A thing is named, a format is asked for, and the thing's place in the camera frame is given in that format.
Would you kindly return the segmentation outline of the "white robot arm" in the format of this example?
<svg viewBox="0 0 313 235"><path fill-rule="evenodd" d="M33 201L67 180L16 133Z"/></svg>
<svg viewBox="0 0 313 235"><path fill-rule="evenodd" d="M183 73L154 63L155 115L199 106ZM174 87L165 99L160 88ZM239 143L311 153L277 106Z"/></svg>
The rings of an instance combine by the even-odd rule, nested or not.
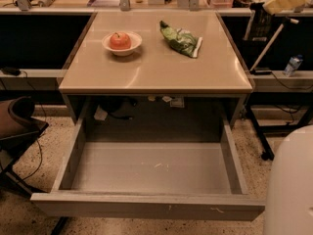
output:
<svg viewBox="0 0 313 235"><path fill-rule="evenodd" d="M313 235L313 125L294 130L276 152L263 235Z"/></svg>

